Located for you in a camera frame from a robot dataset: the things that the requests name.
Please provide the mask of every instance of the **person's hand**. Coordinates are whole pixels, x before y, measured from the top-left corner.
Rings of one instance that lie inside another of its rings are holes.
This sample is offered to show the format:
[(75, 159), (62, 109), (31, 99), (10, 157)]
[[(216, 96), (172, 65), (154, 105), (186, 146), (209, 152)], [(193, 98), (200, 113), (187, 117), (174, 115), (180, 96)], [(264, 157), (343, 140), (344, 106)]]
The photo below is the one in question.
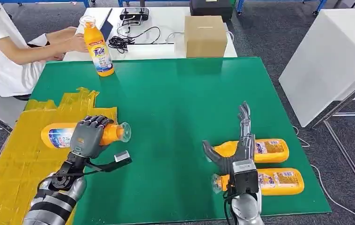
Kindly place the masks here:
[(82, 53), (87, 53), (88, 49), (85, 45), (84, 35), (83, 34), (76, 34), (72, 38), (67, 40), (67, 49), (69, 51), (78, 51)]

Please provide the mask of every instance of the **silver robotic arm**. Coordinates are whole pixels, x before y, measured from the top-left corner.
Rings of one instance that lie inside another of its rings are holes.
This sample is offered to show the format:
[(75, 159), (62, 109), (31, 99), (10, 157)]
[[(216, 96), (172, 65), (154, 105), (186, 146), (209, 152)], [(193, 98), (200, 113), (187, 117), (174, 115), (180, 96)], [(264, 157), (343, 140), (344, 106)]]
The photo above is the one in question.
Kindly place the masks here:
[(44, 181), (34, 199), (31, 208), (23, 219), (23, 225), (64, 225), (77, 201), (87, 187), (84, 177), (76, 179), (70, 190), (57, 192), (49, 189), (51, 180)]
[(206, 156), (216, 163), (220, 175), (229, 175), (229, 184), (224, 195), (224, 213), (227, 204), (230, 214), (238, 225), (264, 225), (260, 218), (262, 195), (259, 188), (258, 171), (254, 162), (255, 135), (251, 134), (250, 109), (246, 102), (239, 106), (240, 138), (236, 152), (231, 157), (222, 157), (214, 148), (203, 141)]
[[(23, 219), (23, 225), (64, 225), (87, 187), (85, 175), (111, 172), (132, 162), (128, 151), (114, 155), (113, 162), (95, 165), (107, 146), (100, 146), (104, 127), (113, 122), (104, 116), (87, 116), (74, 129), (70, 152), (56, 173), (44, 178), (37, 187), (31, 208)], [(83, 172), (85, 167), (93, 169)]]

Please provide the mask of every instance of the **green table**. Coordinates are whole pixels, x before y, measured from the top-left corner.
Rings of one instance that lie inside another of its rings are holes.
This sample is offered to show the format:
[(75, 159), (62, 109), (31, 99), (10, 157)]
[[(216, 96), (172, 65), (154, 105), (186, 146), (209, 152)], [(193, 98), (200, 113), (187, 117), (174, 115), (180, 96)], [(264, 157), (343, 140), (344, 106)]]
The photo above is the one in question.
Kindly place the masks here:
[(128, 143), (115, 142), (95, 160), (108, 163), (129, 150), (133, 162), (112, 173), (87, 177), (75, 225), (155, 223), (224, 218), (201, 141), (212, 145), (239, 136), (238, 106), (251, 107), (252, 132), (284, 139), (290, 149), (281, 164), (305, 182), (291, 196), (264, 196), (263, 216), (323, 213), (331, 209), (294, 133), (260, 58), (116, 61), (116, 72), (99, 77), (92, 62), (48, 64), (32, 99), (59, 104), (64, 92), (86, 87), (100, 92), (96, 107), (118, 107), (119, 122), (132, 127)]

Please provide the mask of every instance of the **yellow tape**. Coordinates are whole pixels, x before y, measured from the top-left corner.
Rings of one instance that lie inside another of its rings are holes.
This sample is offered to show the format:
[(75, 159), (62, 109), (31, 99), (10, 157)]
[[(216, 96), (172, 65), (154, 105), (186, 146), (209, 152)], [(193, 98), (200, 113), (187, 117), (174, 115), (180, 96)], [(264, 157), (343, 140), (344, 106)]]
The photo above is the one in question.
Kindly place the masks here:
[[(96, 91), (78, 88), (53, 101), (30, 100), (0, 155), (0, 225), (19, 225), (36, 194), (37, 184), (57, 171), (70, 149), (50, 149), (42, 142), (42, 129), (57, 122), (78, 122), (86, 115), (105, 115), (117, 121), (117, 108), (94, 108)], [(72, 224), (71, 215), (67, 224)]]

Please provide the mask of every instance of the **white shirt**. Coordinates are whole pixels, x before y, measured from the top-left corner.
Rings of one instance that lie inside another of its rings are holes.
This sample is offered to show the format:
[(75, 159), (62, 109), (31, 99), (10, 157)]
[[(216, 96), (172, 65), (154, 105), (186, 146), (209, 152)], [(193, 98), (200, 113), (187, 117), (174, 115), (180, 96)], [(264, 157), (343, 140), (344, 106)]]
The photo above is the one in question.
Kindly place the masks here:
[[(0, 38), (8, 36), (19, 48), (29, 48), (0, 3)], [(30, 94), (44, 66), (45, 61), (17, 65), (0, 51), (0, 96)]]

